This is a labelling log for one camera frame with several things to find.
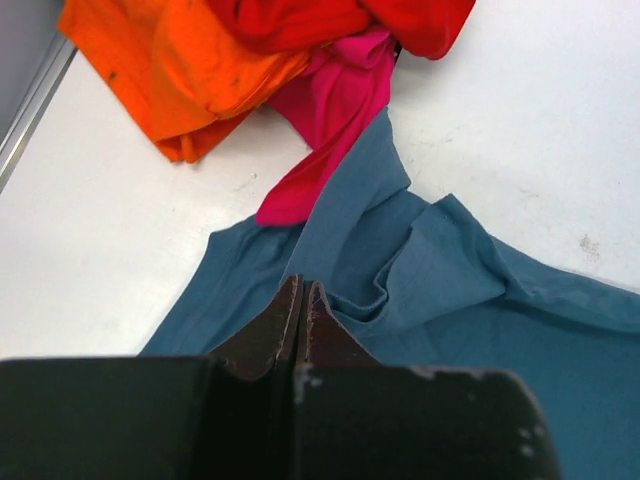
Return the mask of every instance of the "magenta fabric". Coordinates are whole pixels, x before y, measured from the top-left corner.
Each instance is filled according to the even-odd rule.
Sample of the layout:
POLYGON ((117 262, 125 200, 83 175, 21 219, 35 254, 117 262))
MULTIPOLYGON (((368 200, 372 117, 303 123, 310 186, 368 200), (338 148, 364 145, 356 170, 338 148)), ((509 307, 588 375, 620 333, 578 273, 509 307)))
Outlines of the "magenta fabric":
POLYGON ((271 190, 262 226, 305 222, 360 134, 391 98, 395 40, 382 27, 318 48, 309 67, 268 101, 313 151, 271 190))

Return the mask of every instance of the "teal fabric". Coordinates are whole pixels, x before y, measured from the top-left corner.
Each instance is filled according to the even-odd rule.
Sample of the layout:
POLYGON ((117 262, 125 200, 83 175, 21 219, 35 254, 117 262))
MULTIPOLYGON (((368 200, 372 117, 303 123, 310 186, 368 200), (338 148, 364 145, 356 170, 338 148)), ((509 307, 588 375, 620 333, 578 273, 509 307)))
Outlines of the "teal fabric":
POLYGON ((385 109, 305 225, 263 229, 251 217, 211 235, 142 354, 207 352, 302 274, 324 283, 338 319, 384 363, 517 372, 567 479, 640 479, 640 297, 546 267, 454 197, 429 204, 408 186, 385 109))

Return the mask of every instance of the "red cloth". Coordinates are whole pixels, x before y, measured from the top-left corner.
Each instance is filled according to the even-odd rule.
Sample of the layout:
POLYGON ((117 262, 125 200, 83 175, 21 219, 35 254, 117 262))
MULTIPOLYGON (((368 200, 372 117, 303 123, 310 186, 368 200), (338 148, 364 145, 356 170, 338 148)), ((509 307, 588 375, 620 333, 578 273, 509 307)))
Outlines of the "red cloth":
POLYGON ((402 46, 437 60, 455 42, 475 0, 207 0, 220 22, 260 53, 306 49, 362 32, 374 21, 402 46))

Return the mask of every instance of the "cloth pile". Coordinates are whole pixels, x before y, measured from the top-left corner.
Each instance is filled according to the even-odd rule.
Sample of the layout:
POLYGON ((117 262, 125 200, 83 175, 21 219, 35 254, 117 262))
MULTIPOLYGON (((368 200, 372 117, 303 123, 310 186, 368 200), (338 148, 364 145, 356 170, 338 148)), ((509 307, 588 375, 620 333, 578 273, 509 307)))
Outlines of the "cloth pile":
POLYGON ((410 193, 386 105, 399 44, 435 60, 474 0, 67 0, 60 29, 171 161, 268 104, 312 148, 256 215, 210 236, 142 355, 204 354, 290 275, 389 365, 506 368, 542 404, 568 480, 640 478, 640 296, 410 193))
POLYGON ((260 208, 305 221, 389 103, 396 41, 436 60, 475 0, 67 0, 59 29, 171 161, 198 161, 269 103, 313 152, 260 208))

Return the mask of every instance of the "orange cloth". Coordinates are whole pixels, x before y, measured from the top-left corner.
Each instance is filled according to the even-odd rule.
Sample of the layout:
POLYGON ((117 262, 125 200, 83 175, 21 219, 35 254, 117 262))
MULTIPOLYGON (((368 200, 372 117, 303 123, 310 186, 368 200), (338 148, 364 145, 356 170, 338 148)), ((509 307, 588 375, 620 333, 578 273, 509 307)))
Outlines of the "orange cloth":
POLYGON ((171 161, 197 161, 309 60, 245 49, 205 0, 67 0, 58 28, 171 161))

